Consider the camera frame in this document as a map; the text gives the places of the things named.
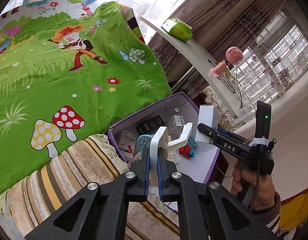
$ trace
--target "yellow mushroom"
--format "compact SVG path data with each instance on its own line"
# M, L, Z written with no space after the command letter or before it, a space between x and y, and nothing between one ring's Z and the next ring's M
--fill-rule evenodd
M45 147L48 150L48 156L52 159L58 156L58 151L54 145L61 139L62 132L55 124L44 120L36 120L34 132L31 139L31 147L34 150L42 150Z

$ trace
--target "white plastic hanger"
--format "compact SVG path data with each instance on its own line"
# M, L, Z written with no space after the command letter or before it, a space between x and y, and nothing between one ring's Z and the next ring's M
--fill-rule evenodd
M158 148L162 147L164 156L167 159L167 153L185 146L188 142L188 138L192 132L193 123L188 122L184 125L183 131L180 137L176 140L168 142L167 127L161 126L151 139L150 146L150 177L151 184L158 187L157 181L157 153Z

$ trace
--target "white tape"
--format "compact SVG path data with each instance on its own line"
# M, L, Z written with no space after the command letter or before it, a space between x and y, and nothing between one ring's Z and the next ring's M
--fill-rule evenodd
M248 146L256 146L257 144L262 144L268 146L269 140L265 138L253 138Z

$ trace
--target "metal screw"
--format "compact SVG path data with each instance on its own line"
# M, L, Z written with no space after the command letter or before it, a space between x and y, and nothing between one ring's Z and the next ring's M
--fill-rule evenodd
M178 171L172 173L172 177L175 179L179 179L181 176L182 174Z
M209 184L209 186L212 188L212 189L218 189L219 188L219 183L216 182L216 181L213 181Z
M132 171L129 171L125 174L125 177L128 179L134 178L135 177L135 173Z
M87 185L87 188L89 190L95 190L95 189L97 189L97 184L95 182L92 182L92 183Z

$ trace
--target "mushroom print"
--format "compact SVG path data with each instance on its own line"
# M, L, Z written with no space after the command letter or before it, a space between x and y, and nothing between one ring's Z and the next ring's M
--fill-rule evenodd
M56 114L53 116L53 124L60 128L66 129L67 138L75 142L77 136L74 133L74 129L80 129L85 125L85 121L80 117L70 106L63 106Z
M91 30L89 31L89 33L95 33L96 32L96 26L92 27Z
M145 51L143 49L131 48L128 57L132 62L138 61L142 65L145 64L145 61L142 60L142 57L145 56Z
M101 24L102 24L102 22L100 20L97 20L95 25L96 25L96 27L99 27Z
M128 55L125 52L121 51L120 49L118 52L121 54L123 60L129 60Z
M52 159L58 156L58 151L54 142L59 141L61 137L62 132L55 124L39 119L36 120L34 124L31 147L38 151L46 147L48 150L48 157Z

